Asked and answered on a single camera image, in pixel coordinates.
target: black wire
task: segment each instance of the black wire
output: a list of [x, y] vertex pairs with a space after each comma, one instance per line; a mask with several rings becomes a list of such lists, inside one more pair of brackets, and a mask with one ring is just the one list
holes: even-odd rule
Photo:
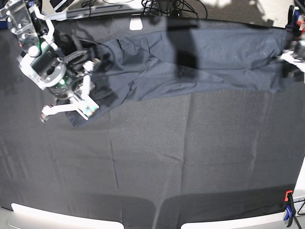
[[302, 229], [302, 227], [301, 227], [301, 225], [300, 225], [300, 223], [299, 223], [299, 220], [296, 218], [295, 215], [294, 215], [293, 217], [294, 217], [295, 222], [296, 222], [297, 226], [299, 227], [299, 229]]
[[124, 2], [115, 2], [115, 3], [106, 2], [106, 3], [108, 3], [108, 4], [121, 4], [121, 3], [128, 3], [128, 2], [131, 2], [131, 1], [134, 1], [134, 0], [124, 1]]
[[200, 0], [196, 0], [196, 1], [200, 2], [202, 4], [202, 6], [204, 7], [204, 9], [205, 9], [205, 19], [207, 19], [208, 18], [208, 10], [207, 10], [206, 6]]
[[81, 4], [81, 7], [82, 8], [85, 8], [85, 7], [88, 7], [89, 6], [89, 16], [88, 18], [91, 16], [91, 7], [95, 4], [97, 0], [94, 0], [92, 2], [92, 0], [89, 0], [89, 1], [84, 1], [82, 4]]
[[153, 8], [153, 3], [155, 2], [155, 0], [142, 0], [141, 1], [141, 4], [142, 4], [142, 6], [143, 6], [143, 14], [149, 14], [150, 12], [151, 12], [151, 10], [154, 10], [154, 11], [157, 11], [157, 12], [160, 12], [160, 13], [164, 13], [164, 14], [169, 14], [171, 11], [169, 10], [169, 11], [162, 11], [162, 10], [160, 10], [160, 9], [158, 9], [156, 6]]
[[[208, 17], [208, 10], [207, 10], [206, 6], [200, 0], [197, 0], [197, 1], [200, 2], [203, 5], [204, 10], [205, 10], [205, 18], [207, 19], [207, 17]], [[147, 14], [154, 14], [154, 15], [156, 15], [152, 11], [160, 12], [160, 13], [163, 13], [163, 14], [171, 13], [171, 9], [168, 9], [168, 5], [166, 6], [166, 10], [163, 11], [163, 10], [157, 8], [154, 3], [155, 3], [155, 0], [142, 0], [141, 1], [141, 4], [143, 6], [143, 12], [142, 13], [144, 15], [147, 15]], [[190, 12], [190, 13], [195, 14], [196, 17], [199, 18], [198, 13], [196, 12], [196, 10], [188, 2], [186, 2], [186, 0], [176, 0], [176, 1], [174, 1], [172, 3], [172, 5], [173, 5], [173, 8], [175, 10], [181, 10], [181, 11], [185, 11], [185, 12]]]
[[300, 215], [300, 216], [305, 215], [305, 213], [300, 213], [300, 210], [304, 207], [304, 204], [305, 204], [305, 201], [304, 201], [304, 203], [302, 204], [302, 206], [300, 207], [300, 209], [297, 211], [297, 214]]

